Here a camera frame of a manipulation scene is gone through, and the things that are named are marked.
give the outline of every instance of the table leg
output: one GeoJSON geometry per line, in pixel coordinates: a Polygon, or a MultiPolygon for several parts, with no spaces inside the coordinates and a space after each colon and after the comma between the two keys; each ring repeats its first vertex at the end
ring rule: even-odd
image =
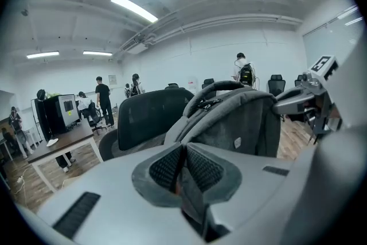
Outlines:
{"type": "Polygon", "coordinates": [[[20,141],[18,139],[18,136],[15,135],[15,137],[17,139],[19,149],[20,149],[21,153],[23,154],[23,158],[27,158],[27,154],[24,151],[23,144],[20,143],[20,141]]]}
{"type": "Polygon", "coordinates": [[[32,141],[33,141],[33,144],[34,144],[34,149],[36,149],[37,148],[37,145],[36,145],[36,141],[33,138],[33,132],[29,132],[29,135],[32,138],[32,141]]]}
{"type": "Polygon", "coordinates": [[[9,149],[7,148],[7,144],[6,142],[4,142],[4,145],[5,145],[5,148],[6,148],[6,152],[8,153],[9,157],[10,157],[10,160],[13,161],[13,158],[11,157],[11,154],[9,152],[9,149]]]}
{"type": "Polygon", "coordinates": [[[46,179],[45,175],[42,173],[40,167],[38,165],[32,164],[34,169],[36,170],[39,177],[45,182],[46,186],[53,192],[56,193],[56,188],[46,179]]]}
{"type": "Polygon", "coordinates": [[[99,153],[99,149],[98,149],[97,144],[94,141],[93,137],[91,139],[89,139],[89,142],[90,142],[90,144],[93,148],[94,153],[97,155],[97,158],[98,158],[99,162],[103,162],[102,156],[99,153]]]}
{"type": "Polygon", "coordinates": [[[5,184],[5,186],[7,187],[8,190],[10,190],[9,185],[7,184],[7,182],[5,181],[5,179],[3,178],[2,174],[0,173],[0,178],[3,181],[3,183],[5,184]]]}
{"type": "Polygon", "coordinates": [[[67,157],[67,155],[66,154],[63,154],[63,157],[67,161],[68,166],[71,166],[71,162],[70,162],[69,158],[67,157]]]}

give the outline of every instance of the backpack handle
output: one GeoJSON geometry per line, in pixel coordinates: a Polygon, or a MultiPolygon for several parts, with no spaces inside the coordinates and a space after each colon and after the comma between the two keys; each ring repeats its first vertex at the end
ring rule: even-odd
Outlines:
{"type": "Polygon", "coordinates": [[[213,91],[229,91],[235,90],[239,88],[244,88],[245,86],[240,82],[235,81],[219,81],[210,84],[209,86],[205,87],[199,93],[197,93],[186,105],[183,116],[190,117],[192,114],[197,110],[198,104],[206,97],[207,94],[213,91]]]}

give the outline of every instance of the man in black shirt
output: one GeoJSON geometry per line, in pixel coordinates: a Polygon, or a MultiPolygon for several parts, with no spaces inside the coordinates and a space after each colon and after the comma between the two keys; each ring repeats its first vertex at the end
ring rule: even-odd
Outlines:
{"type": "Polygon", "coordinates": [[[102,77],[97,77],[97,106],[102,108],[103,117],[106,120],[107,127],[114,127],[114,117],[112,116],[111,102],[110,102],[110,94],[111,91],[109,87],[102,83],[102,77]]]}

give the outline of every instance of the gray backpack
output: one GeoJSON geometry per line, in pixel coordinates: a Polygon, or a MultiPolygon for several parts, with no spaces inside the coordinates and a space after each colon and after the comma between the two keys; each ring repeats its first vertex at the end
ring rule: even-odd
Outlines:
{"type": "Polygon", "coordinates": [[[183,116],[167,132],[165,145],[197,142],[276,157],[280,139],[280,116],[272,112],[276,102],[272,94],[239,82],[215,82],[190,100],[183,116]],[[210,92],[224,90],[231,91],[204,101],[210,92]]]}

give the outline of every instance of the chair armrest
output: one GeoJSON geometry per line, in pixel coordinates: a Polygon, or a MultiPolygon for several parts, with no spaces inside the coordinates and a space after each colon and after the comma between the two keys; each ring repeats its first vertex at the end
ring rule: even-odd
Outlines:
{"type": "Polygon", "coordinates": [[[99,153],[102,156],[103,161],[110,160],[114,158],[112,154],[112,145],[117,141],[117,129],[108,132],[103,136],[102,140],[99,142],[99,153]]]}

